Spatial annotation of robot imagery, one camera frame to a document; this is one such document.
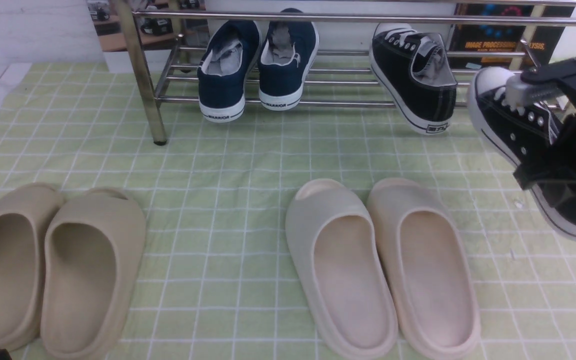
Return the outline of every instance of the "white wall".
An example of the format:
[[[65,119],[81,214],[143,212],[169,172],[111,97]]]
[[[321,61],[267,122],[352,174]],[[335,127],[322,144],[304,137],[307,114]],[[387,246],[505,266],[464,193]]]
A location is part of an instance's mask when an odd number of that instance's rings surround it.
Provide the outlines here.
[[[222,9],[242,9],[241,4],[259,2],[251,0],[208,0],[210,5]],[[449,4],[403,4],[370,2],[308,2],[268,1],[270,10],[283,9],[284,5],[300,7],[304,11],[340,12],[350,10],[355,14],[419,14],[424,7],[431,11],[424,14],[450,13]],[[351,25],[342,34],[335,32],[336,41],[331,42],[330,33],[339,29],[338,24],[320,26],[323,48],[365,48],[374,24]],[[435,31],[444,32],[441,27]],[[566,59],[576,55],[576,27],[566,29],[554,59]],[[104,57],[99,47],[85,0],[0,0],[0,64],[15,62],[98,62]]]
[[[103,59],[85,0],[0,0],[0,64]]]

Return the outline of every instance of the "shoe rack leg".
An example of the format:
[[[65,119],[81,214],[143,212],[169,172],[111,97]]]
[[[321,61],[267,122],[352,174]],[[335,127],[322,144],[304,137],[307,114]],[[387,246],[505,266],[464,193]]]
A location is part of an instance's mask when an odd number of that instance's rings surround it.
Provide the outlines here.
[[[112,0],[112,2],[114,3],[117,14],[119,14],[121,31],[125,37],[130,63],[132,63],[132,70],[137,79],[137,88],[139,89],[139,95],[141,95],[141,101],[146,111],[150,134],[156,145],[164,146],[168,139],[162,121],[162,114],[155,99],[153,79],[151,78],[151,71],[148,69],[148,63],[146,62],[142,38],[137,28],[137,19],[133,16],[133,8],[130,0]]]

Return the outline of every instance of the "shoe rack bar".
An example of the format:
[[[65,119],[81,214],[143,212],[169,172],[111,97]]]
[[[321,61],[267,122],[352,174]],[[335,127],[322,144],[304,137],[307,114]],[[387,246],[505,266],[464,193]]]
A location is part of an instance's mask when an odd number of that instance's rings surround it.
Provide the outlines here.
[[[199,64],[172,64],[170,69],[180,70],[180,71],[194,71],[197,69]],[[252,70],[252,73],[258,73],[257,68]],[[373,71],[370,68],[311,68],[309,73],[311,74],[332,74],[332,75],[372,75]],[[473,76],[477,73],[477,70],[460,69],[453,70],[454,75],[459,76]],[[521,71],[514,71],[515,74],[521,73]]]
[[[377,0],[384,2],[405,2],[406,0]],[[159,111],[160,104],[196,104],[199,99],[196,96],[172,96],[166,95],[170,82],[190,82],[196,84],[199,80],[196,75],[185,75],[196,71],[198,64],[190,62],[191,53],[203,53],[204,47],[189,46],[184,37],[185,29],[183,19],[208,19],[208,20],[256,20],[256,21],[314,21],[314,22],[340,22],[340,23],[410,23],[410,24],[455,24],[455,25],[504,25],[504,26],[524,26],[526,27],[518,48],[512,52],[476,52],[476,51],[448,51],[448,57],[468,58],[468,57],[495,57],[512,59],[510,69],[519,73],[519,66],[526,56],[534,59],[528,47],[536,27],[576,27],[576,18],[563,17],[541,17],[546,6],[576,7],[576,0],[495,0],[494,4],[499,5],[532,5],[533,12],[526,17],[511,16],[395,16],[395,15],[366,15],[366,14],[329,14],[329,13],[259,13],[259,12],[224,12],[224,11],[201,11],[190,9],[179,9],[178,6],[170,6],[169,9],[160,10],[133,10],[131,0],[111,0],[119,14],[119,22],[126,40],[126,47],[132,62],[132,68],[137,79],[139,94],[141,95],[146,118],[150,126],[150,131],[155,144],[165,145],[167,136],[163,127],[162,116]],[[466,3],[466,4],[488,4],[489,0],[421,0],[428,3]],[[173,23],[179,22],[175,28],[180,29],[174,48],[166,61],[166,65],[156,86],[150,75],[144,46],[140,32],[137,27],[137,18],[173,19]],[[319,50],[320,57],[366,57],[366,50],[342,50],[327,49]],[[370,75],[371,71],[366,67],[322,67],[310,69],[312,75]],[[472,76],[476,70],[453,69],[453,73],[458,76]],[[258,84],[259,80],[252,78],[249,84]],[[306,86],[345,86],[345,87],[373,87],[378,86],[374,79],[357,80],[318,80],[307,79]],[[468,82],[459,82],[460,87],[468,87]],[[248,104],[259,104],[258,98],[247,98]],[[299,103],[300,107],[336,107],[336,108],[379,108],[391,109],[395,107],[392,101],[369,101],[369,100],[309,100],[304,98]],[[457,107],[465,107],[466,103],[458,102]],[[558,109],[556,105],[549,104],[551,109]]]
[[[188,82],[188,83],[198,83],[199,78],[195,76],[179,76],[179,75],[168,75],[165,77],[171,82]],[[259,79],[248,79],[247,84],[259,84]],[[323,87],[379,87],[380,84],[377,80],[306,80],[306,85],[315,85]],[[460,87],[468,87],[470,82],[458,82]]]
[[[173,104],[197,104],[199,98],[196,96],[161,96],[159,101],[162,103]],[[246,98],[246,104],[261,104],[258,98]],[[393,101],[345,101],[345,100],[301,100],[299,105],[307,107],[333,107],[333,108],[378,108],[378,109],[395,109]],[[465,108],[465,102],[457,102],[457,108]],[[557,105],[549,104],[549,109],[558,109]]]
[[[138,18],[192,19],[192,20],[254,20],[254,21],[315,21],[318,23],[413,23],[455,25],[538,25],[540,27],[576,27],[576,18],[523,17],[523,16],[382,16],[367,14],[324,14],[324,13],[238,13],[201,10],[136,10]]]
[[[206,51],[205,47],[199,46],[180,46],[181,51],[190,51],[193,53],[203,53]],[[497,52],[478,52],[478,51],[446,51],[446,56],[449,58],[523,58],[526,53],[523,51],[497,51]],[[368,50],[319,50],[317,51],[318,57],[367,57]]]

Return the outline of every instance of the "cream slide sandal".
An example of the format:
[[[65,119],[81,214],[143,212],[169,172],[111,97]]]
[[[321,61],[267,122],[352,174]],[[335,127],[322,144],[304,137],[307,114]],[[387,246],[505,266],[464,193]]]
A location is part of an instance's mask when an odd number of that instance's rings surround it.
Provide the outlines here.
[[[379,258],[401,331],[433,360],[456,360],[481,339],[466,252],[448,210],[404,178],[377,182],[368,197]]]
[[[61,194],[42,182],[0,199],[0,349],[13,351],[39,334],[44,237],[63,204]]]
[[[123,191],[66,202],[46,234],[41,338],[55,358],[101,359],[121,336],[146,242],[146,217]]]
[[[388,353],[397,340],[397,318],[362,201],[335,180],[311,180],[290,203],[285,229],[324,342],[349,360]]]

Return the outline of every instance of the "chrome pipe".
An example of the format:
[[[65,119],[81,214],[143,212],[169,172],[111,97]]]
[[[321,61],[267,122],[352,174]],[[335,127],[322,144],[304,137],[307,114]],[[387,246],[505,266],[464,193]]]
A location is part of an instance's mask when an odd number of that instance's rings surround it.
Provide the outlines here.
[[[171,82],[198,83],[199,78],[195,76],[168,75],[166,80]],[[259,84],[259,79],[248,79],[247,84]],[[306,85],[328,86],[328,87],[378,87],[377,80],[306,80]],[[468,87],[470,82],[458,82],[459,87]]]
[[[526,53],[523,51],[446,51],[449,58],[503,58],[514,59],[523,58]]]
[[[410,0],[341,0],[355,2],[409,3]],[[436,3],[436,0],[415,0],[416,3]],[[441,0],[442,3],[490,4],[490,0]],[[548,5],[553,7],[576,7],[576,0],[494,0],[499,5]]]
[[[458,68],[452,71],[453,75],[457,75],[457,76],[473,76],[475,74],[477,74],[479,70],[470,70],[468,68]],[[521,74],[522,71],[521,70],[515,70],[512,71],[515,74]]]
[[[164,87],[166,86],[166,84],[168,82],[166,77],[170,73],[170,70],[172,68],[172,64],[177,60],[178,54],[179,54],[179,46],[176,45],[176,46],[174,46],[174,48],[170,52],[170,55],[168,56],[168,59],[166,60],[166,64],[164,65],[164,70],[161,72],[161,77],[159,78],[159,81],[157,82],[157,87],[155,87],[155,98],[158,98],[160,95],[162,95],[162,91],[164,90]]]
[[[199,64],[173,64],[170,66],[174,70],[194,71]],[[259,69],[253,68],[253,73],[258,73]],[[373,72],[369,68],[311,68],[311,74],[343,74],[343,75],[370,75]]]
[[[179,50],[182,51],[193,51],[203,53],[206,52],[205,47],[199,46],[180,46]],[[319,57],[367,57],[367,50],[319,50],[317,51]],[[525,52],[521,51],[494,51],[494,52],[483,52],[483,51],[446,51],[446,55],[449,58],[523,58],[526,55]]]
[[[174,104],[197,104],[199,103],[199,98],[196,96],[160,96],[157,98],[158,101],[162,103],[174,103]],[[258,98],[246,98],[247,104],[261,104],[261,100]],[[357,101],[345,101],[345,100],[301,100],[299,105],[305,105],[308,107],[333,107],[333,108],[396,108],[392,101],[369,101],[369,100],[357,100]],[[455,103],[455,108],[466,108],[466,102]],[[548,104],[548,108],[551,110],[557,110],[557,105]]]
[[[158,146],[165,145],[168,141],[166,129],[164,128],[162,113],[155,97],[153,78],[148,68],[137,19],[133,17],[133,7],[128,3],[128,0],[112,0],[112,4],[114,4],[117,15],[119,15],[119,25],[121,25],[121,32],[126,41],[126,50],[128,50],[132,71],[137,81],[143,109],[146,112],[152,140]]]
[[[317,21],[345,23],[413,23],[413,24],[457,24],[457,25],[503,25],[540,27],[576,27],[576,18],[526,17],[526,16],[383,16],[369,14],[327,13],[244,13],[228,11],[181,10],[135,10],[133,16],[155,19],[207,19],[207,20],[255,20],[255,21]]]
[[[172,64],[171,69],[183,71],[195,71],[198,64]],[[257,68],[252,69],[252,73],[258,73]],[[452,70],[453,75],[457,76],[473,76],[477,74],[478,70],[470,70],[466,68],[458,68]],[[512,71],[515,74],[521,74],[521,70]],[[340,74],[340,75],[372,75],[373,71],[370,68],[311,68],[310,74]]]

